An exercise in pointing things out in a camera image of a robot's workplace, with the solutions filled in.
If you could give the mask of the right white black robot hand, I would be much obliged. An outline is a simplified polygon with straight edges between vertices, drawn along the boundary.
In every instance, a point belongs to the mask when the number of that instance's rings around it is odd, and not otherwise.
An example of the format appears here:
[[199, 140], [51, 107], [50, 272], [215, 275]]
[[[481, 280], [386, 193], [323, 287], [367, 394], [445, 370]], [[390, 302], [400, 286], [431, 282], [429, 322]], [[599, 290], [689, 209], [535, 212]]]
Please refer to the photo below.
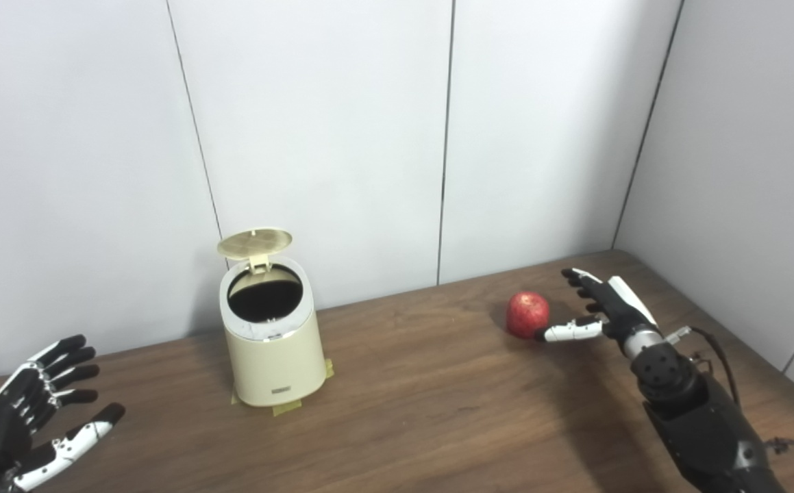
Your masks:
[[586, 305], [588, 314], [563, 324], [537, 329], [532, 334], [533, 340], [556, 343], [590, 340], [603, 335], [625, 344], [640, 333], [662, 335], [647, 306], [621, 277], [602, 281], [578, 268], [562, 269], [560, 274], [576, 289], [581, 299], [591, 301]]

